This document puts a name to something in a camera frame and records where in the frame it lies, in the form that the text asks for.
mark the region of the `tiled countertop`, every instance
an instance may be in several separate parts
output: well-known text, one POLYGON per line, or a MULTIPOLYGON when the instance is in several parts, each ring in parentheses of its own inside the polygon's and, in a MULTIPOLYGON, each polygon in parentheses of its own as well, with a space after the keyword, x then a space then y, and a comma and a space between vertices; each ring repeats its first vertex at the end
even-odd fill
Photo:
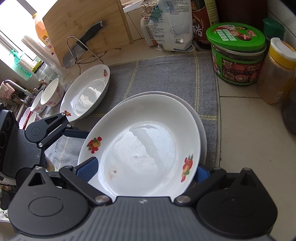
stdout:
MULTIPOLYGON (((153 58, 171 53, 148 47, 138 40, 122 50, 110 50, 102 58, 106 65, 153 58)), ((82 71, 99 64, 81 65, 82 71)), ((78 76, 78 67, 70 68, 64 83, 78 76)), ((252 168, 278 208, 272 236, 281 241, 296 236, 296 137, 285 128, 281 105, 269 105, 259 96, 256 85, 235 86, 217 79, 218 146, 216 163, 228 172, 252 168)))

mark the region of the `kitchen knife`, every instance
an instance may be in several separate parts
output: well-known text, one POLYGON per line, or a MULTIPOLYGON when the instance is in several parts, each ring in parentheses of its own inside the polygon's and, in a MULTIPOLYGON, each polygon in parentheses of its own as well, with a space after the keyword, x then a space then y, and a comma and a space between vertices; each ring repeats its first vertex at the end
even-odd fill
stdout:
MULTIPOLYGON (((79 39, 81 42, 83 42, 86 45, 86 42, 89 41, 91 38, 93 38, 97 32, 106 26, 105 21, 100 21, 92 25, 84 35, 79 39)), ((73 55, 79 59, 85 52, 87 51, 87 48, 83 46, 79 41, 76 42, 75 46, 71 48, 71 52, 73 55)), ((68 51, 65 56, 63 57, 63 65, 67 69, 75 64, 75 58, 73 58, 72 54, 68 51)))

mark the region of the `black knife handle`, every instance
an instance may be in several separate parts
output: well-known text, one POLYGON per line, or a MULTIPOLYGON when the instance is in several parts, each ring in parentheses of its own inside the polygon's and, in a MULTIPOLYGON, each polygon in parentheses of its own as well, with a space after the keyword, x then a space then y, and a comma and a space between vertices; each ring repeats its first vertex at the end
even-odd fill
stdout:
MULTIPOLYGON (((86 45, 86 42, 89 41, 91 38, 93 38, 97 34, 97 32, 104 26, 106 26, 105 21, 99 21, 94 25, 90 26, 89 29, 86 30, 84 35, 82 35, 82 37, 80 38, 80 41, 86 45)), ((85 48, 83 44, 81 44, 79 41, 77 41, 76 44, 78 44, 81 48, 87 51, 87 48, 85 48)))

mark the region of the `wooden cutting board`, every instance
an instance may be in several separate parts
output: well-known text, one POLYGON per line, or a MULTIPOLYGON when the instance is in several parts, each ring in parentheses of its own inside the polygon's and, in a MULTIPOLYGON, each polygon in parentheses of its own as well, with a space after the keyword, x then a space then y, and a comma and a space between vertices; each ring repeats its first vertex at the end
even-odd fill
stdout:
MULTIPOLYGON (((129 45, 133 42, 120 0, 58 0, 43 17, 49 39, 59 62, 69 51, 66 39, 80 38, 94 23, 105 20, 106 26, 86 45, 95 53, 129 45)), ((70 48, 76 40, 68 40, 70 48)), ((91 56, 86 51, 81 57, 91 56)))

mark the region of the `white plastic bag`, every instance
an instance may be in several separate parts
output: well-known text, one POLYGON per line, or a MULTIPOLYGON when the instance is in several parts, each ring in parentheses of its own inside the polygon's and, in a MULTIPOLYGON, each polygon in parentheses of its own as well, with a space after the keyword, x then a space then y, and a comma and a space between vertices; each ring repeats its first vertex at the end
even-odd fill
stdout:
POLYGON ((154 9, 161 10, 160 17, 149 22, 158 47, 166 51, 194 51, 191 1, 157 0, 154 9))

